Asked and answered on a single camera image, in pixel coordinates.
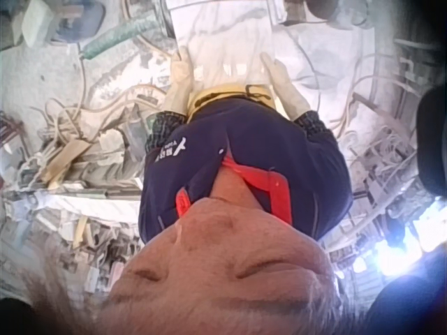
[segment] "red strap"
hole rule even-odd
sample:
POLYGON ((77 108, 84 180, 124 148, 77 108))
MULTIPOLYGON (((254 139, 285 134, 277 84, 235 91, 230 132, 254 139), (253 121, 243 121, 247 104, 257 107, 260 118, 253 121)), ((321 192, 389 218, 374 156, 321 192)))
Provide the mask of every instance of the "red strap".
POLYGON ((177 207, 177 214, 181 218, 191 207, 191 201, 188 196, 188 192, 181 188, 175 196, 175 206, 177 207))
MULTIPOLYGON (((291 197, 287 179, 278 172, 264 171, 256 167, 237 164, 232 158, 225 157, 222 165, 239 174, 248 184, 270 194, 272 214, 282 221, 292 224, 291 197)), ((175 205, 179 217, 191 207, 187 191, 182 188, 177 192, 175 205)))

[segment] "checkered cuff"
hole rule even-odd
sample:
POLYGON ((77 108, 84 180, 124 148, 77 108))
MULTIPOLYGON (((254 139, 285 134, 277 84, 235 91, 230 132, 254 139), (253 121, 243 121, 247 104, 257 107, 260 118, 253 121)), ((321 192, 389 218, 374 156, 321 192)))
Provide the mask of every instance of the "checkered cuff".
POLYGON ((186 116, 175 112, 159 112, 152 125, 152 133, 146 141, 146 154, 161 148, 173 131, 186 123, 186 116))
POLYGON ((298 117, 294 123, 305 131, 307 137, 319 133, 332 134, 332 131, 327 129, 324 123, 320 120, 318 113, 314 112, 313 110, 305 112, 303 115, 298 117))

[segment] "green hose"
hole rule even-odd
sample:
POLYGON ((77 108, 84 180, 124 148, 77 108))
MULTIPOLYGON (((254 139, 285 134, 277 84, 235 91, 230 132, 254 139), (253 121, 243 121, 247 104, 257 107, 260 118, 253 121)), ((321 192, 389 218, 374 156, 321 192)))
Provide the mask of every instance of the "green hose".
POLYGON ((150 10, 95 38, 82 49, 81 57, 93 59, 111 47, 152 29, 160 30, 160 26, 155 12, 150 10))

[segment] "hand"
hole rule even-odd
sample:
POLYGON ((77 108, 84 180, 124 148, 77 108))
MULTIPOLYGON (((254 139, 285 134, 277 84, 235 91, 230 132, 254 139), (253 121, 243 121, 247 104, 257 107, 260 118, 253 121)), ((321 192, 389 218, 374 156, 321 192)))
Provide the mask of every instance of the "hand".
POLYGON ((278 87, 292 83, 288 76, 287 68, 282 62, 277 59, 273 61, 265 52, 261 53, 261 61, 264 64, 273 88, 275 88, 275 86, 278 87))
POLYGON ((172 84, 191 86, 192 89, 194 81, 193 64, 186 47, 180 47, 179 52, 175 53, 171 59, 170 81, 172 84))
POLYGON ((295 121, 305 112, 310 111, 310 105, 305 97, 293 86, 286 66, 277 59, 273 61, 265 52, 261 54, 261 61, 289 119, 295 121))
POLYGON ((163 102, 162 110, 188 114, 189 95, 193 90, 194 73, 193 64, 189 58, 186 47, 180 47, 170 61, 171 86, 163 102))

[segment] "dark blue polo shirt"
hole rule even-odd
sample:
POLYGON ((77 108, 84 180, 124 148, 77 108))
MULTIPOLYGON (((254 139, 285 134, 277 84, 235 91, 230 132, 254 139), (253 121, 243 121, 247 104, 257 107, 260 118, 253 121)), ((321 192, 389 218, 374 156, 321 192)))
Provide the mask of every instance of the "dark blue polo shirt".
MULTIPOLYGON (((157 153, 156 158, 148 155, 145 168, 139 220, 145 243, 178 219, 178 190, 184 188, 192 203, 210 195, 227 154, 240 165, 285 176, 293 227, 314 239, 334 228, 352 204, 348 170, 333 134, 306 131, 250 100, 206 105, 192 122, 178 126, 157 153)), ((249 188, 271 212, 269 195, 249 188)))

